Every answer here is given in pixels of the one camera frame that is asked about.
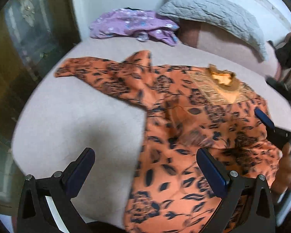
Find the black object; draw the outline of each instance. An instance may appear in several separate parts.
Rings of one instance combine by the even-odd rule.
[[[283,68],[291,68],[291,37],[283,47],[275,50],[275,55]]]
[[[216,173],[212,172],[212,176],[209,169],[204,168],[203,161],[206,158],[209,159],[207,167],[211,165],[217,170]],[[230,233],[275,232],[275,213],[272,197],[264,175],[260,174],[256,179],[253,179],[242,177],[236,171],[227,171],[224,169],[223,164],[216,161],[206,148],[201,148],[197,151],[196,161],[212,189],[214,183],[212,180],[217,173],[222,178],[229,178],[225,186],[227,188],[227,195],[222,198],[216,211],[200,233],[223,232],[242,195],[248,196],[247,201],[236,226]],[[216,190],[216,188],[213,189],[213,192],[217,196]]]
[[[92,233],[70,199],[76,197],[95,162],[95,152],[86,148],[64,172],[36,180],[27,175],[20,197],[17,230],[21,233],[61,233],[53,219],[45,196],[51,196],[70,233]]]
[[[275,47],[274,42],[272,40],[268,40],[267,43],[269,43],[273,47],[273,49],[276,50],[276,47]]]
[[[124,9],[126,9],[126,10],[141,10],[141,9],[132,9],[132,8],[130,8],[130,7],[126,7],[126,8],[124,8]]]

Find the person's hand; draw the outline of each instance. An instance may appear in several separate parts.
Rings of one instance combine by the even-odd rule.
[[[291,145],[285,144],[282,149],[282,158],[279,160],[279,168],[272,184],[271,191],[277,194],[284,193],[288,188],[291,188]]]

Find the purple floral cloth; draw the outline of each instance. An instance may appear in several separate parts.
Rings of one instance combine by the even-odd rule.
[[[174,34],[179,26],[167,17],[152,10],[118,9],[105,13],[94,21],[89,29],[92,38],[134,36],[145,42],[152,36],[164,43],[175,46],[178,39]]]

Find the neckline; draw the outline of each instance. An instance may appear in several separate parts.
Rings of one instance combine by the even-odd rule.
[[[203,71],[194,69],[192,67],[192,73],[187,73],[190,79],[195,83],[196,88],[200,90],[202,95],[211,102],[212,105],[225,105],[225,104],[235,104],[240,103],[246,100],[250,100],[256,97],[256,94],[253,90],[247,86],[247,84],[242,83],[240,80],[235,78],[235,74],[232,77],[232,81],[234,82],[229,87],[222,87],[223,85],[219,82],[215,83],[214,78],[211,76],[210,71],[209,74],[206,74],[207,68],[203,68]],[[222,73],[232,73],[230,71],[224,70]],[[222,92],[235,92],[238,91],[238,97],[234,100],[234,102],[229,102],[222,96]]]
[[[212,74],[230,74],[231,82],[228,85],[224,85],[219,82],[218,79],[215,79]],[[220,88],[227,90],[227,91],[236,91],[239,89],[240,81],[236,78],[236,74],[233,72],[230,72],[228,70],[220,71],[217,69],[215,65],[210,64],[209,67],[205,69],[205,74]]]

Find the blouse sleeve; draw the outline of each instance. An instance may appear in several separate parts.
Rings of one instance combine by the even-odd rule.
[[[70,58],[55,77],[76,76],[99,91],[150,109],[158,98],[151,88],[151,53],[144,50],[121,63],[94,57]]]

